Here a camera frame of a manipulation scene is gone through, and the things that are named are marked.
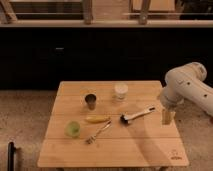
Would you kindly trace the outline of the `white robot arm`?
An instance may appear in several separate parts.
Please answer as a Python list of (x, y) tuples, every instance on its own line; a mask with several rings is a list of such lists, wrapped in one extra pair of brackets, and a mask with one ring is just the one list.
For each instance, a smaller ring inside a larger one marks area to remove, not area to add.
[(171, 123), (175, 108), (185, 99), (195, 103), (213, 118), (213, 87), (204, 83), (206, 77), (207, 70), (199, 62), (175, 67), (165, 74), (166, 86), (159, 94), (163, 106), (163, 125)]

